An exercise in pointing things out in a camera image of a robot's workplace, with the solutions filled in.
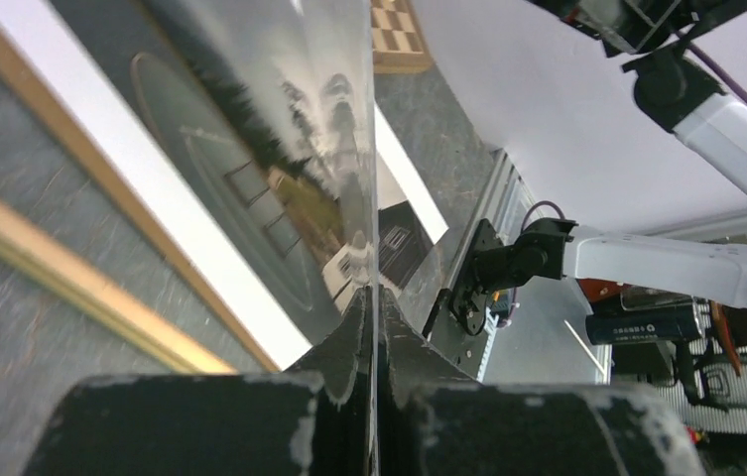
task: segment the cable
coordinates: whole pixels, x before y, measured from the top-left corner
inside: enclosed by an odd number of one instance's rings
[[[556,203],[550,200],[538,201],[537,203],[534,203],[534,205],[532,205],[531,208],[528,209],[528,211],[525,212],[525,217],[522,218],[522,226],[519,228],[520,234],[523,231],[525,231],[525,228],[528,228],[528,220],[531,219],[531,215],[533,215],[534,212],[537,211],[537,209],[540,208],[541,206],[550,207],[551,209],[555,211],[555,213],[558,215],[560,220],[565,220],[565,214],[562,212],[562,209],[560,208],[559,205],[557,205]],[[508,320],[508,321],[513,320],[513,313],[516,310],[516,308],[519,307],[519,303],[516,302],[516,295],[518,293],[518,289],[519,288],[514,288],[510,291],[510,312],[507,314],[507,319],[505,320]],[[498,323],[496,324],[496,328],[500,329],[503,327],[499,327]]]
[[[685,34],[682,32],[675,32],[677,37],[680,39],[685,38]],[[744,101],[744,104],[747,105],[747,90],[741,87],[741,84],[738,83],[732,76],[729,75],[726,70],[721,67],[720,64],[717,63],[714,59],[712,59],[709,55],[706,54],[705,51],[701,50],[700,47],[695,45],[694,43],[687,43],[687,49],[692,52],[698,60],[700,60],[703,64],[709,67],[709,69],[712,70],[712,72],[717,75],[718,78],[720,78],[721,82],[726,84],[726,86],[732,90],[732,93],[738,96],[742,101]]]

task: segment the chessboard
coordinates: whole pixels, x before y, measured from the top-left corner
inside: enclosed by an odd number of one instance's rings
[[[370,0],[373,70],[416,73],[434,62],[409,0]]]

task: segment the white wall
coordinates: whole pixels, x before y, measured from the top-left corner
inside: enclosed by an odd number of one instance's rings
[[[413,0],[437,65],[482,138],[536,199],[610,230],[747,209],[747,196],[636,109],[632,74],[524,0]],[[698,42],[747,88],[747,14]]]

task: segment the black mount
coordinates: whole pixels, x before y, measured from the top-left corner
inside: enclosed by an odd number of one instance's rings
[[[489,220],[479,221],[454,285],[451,290],[440,290],[423,336],[429,337],[439,316],[447,318],[449,314],[468,335],[477,335],[483,330],[484,307],[493,293],[518,288],[534,276],[562,279],[563,250],[576,225],[542,218],[528,226],[515,243],[505,246]]]
[[[610,35],[605,38],[595,23],[587,19],[585,7],[576,0],[528,0],[530,3],[551,12],[570,27],[600,41],[608,58],[622,53],[646,54],[661,47],[674,31],[691,27],[693,36],[704,35],[720,25],[747,12],[747,0],[683,0],[678,5],[669,1],[615,2],[618,9],[616,20],[607,28]],[[651,19],[657,22],[651,25]],[[620,50],[610,43],[610,37],[620,37],[624,43],[635,47],[634,51]]]
[[[683,58],[680,45],[665,47],[622,66],[636,71],[636,105],[669,134],[688,114],[723,90],[718,81],[693,61]]]

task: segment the wooden frame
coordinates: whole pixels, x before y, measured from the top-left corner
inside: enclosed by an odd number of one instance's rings
[[[236,373],[236,369],[1,201],[0,259],[172,370]]]
[[[33,114],[43,122],[101,189],[113,200],[149,242],[160,252],[207,307],[233,332],[262,367],[281,370],[239,319],[230,311],[207,280],[196,270],[181,249],[140,202],[122,178],[86,136],[74,118],[38,79],[26,61],[0,33],[0,78]]]

